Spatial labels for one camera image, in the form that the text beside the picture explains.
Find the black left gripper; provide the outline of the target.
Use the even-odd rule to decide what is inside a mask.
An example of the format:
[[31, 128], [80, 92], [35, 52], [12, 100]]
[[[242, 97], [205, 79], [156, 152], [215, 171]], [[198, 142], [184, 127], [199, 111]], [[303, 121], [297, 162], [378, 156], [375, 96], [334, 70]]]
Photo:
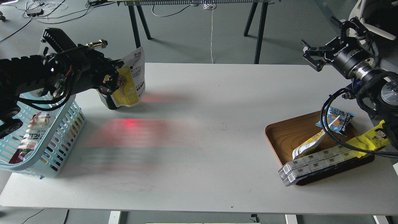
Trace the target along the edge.
[[117, 71], [124, 66], [124, 61], [112, 60], [99, 51], [87, 51], [85, 55], [90, 67], [78, 79], [78, 92], [93, 88], [102, 95], [112, 95], [118, 90]]

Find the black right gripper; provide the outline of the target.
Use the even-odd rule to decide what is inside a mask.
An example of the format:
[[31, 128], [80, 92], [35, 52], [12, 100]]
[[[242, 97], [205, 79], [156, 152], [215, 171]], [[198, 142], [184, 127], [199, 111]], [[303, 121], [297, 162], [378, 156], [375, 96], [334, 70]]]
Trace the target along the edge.
[[374, 55], [366, 50], [354, 37], [347, 37], [347, 30], [353, 29], [360, 40], [363, 39], [369, 30], [359, 21], [358, 17], [353, 17], [348, 21], [341, 22], [336, 17], [330, 17], [330, 21], [340, 28], [340, 37], [336, 37], [323, 47], [311, 47], [306, 41], [301, 40], [305, 46], [303, 48], [303, 58], [309, 65], [320, 72], [326, 63], [331, 64], [344, 78], [354, 78], [352, 71], [354, 67], [362, 62], [372, 65]]

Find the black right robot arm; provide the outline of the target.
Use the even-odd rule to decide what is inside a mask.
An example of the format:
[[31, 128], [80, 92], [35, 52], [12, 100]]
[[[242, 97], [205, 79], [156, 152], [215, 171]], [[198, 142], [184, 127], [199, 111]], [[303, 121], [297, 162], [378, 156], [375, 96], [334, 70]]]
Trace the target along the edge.
[[340, 28], [340, 36], [321, 47], [311, 47], [302, 40], [305, 45], [303, 58], [317, 72], [326, 63], [331, 64], [344, 78], [352, 80], [352, 88], [341, 88], [329, 96], [320, 111], [321, 127], [337, 145], [358, 152], [397, 158], [397, 153], [370, 151], [344, 143], [328, 127], [325, 113], [339, 95], [344, 95], [344, 98], [355, 99], [368, 115], [380, 116], [384, 120], [382, 128], [387, 139], [397, 148], [397, 73], [373, 66], [374, 54], [359, 42], [366, 38], [368, 29], [358, 18], [340, 21], [331, 17], [330, 20]]

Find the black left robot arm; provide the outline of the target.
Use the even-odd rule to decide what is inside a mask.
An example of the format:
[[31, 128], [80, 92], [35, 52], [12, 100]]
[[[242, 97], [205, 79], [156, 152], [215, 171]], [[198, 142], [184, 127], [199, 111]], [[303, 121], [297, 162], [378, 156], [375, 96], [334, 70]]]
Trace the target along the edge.
[[53, 111], [71, 97], [89, 89], [110, 96], [118, 89], [118, 69], [121, 60], [106, 58], [97, 48], [108, 42], [75, 44], [59, 28], [44, 30], [42, 42], [49, 44], [40, 55], [1, 60], [1, 138], [17, 129], [23, 122], [15, 119], [22, 102], [39, 111]]

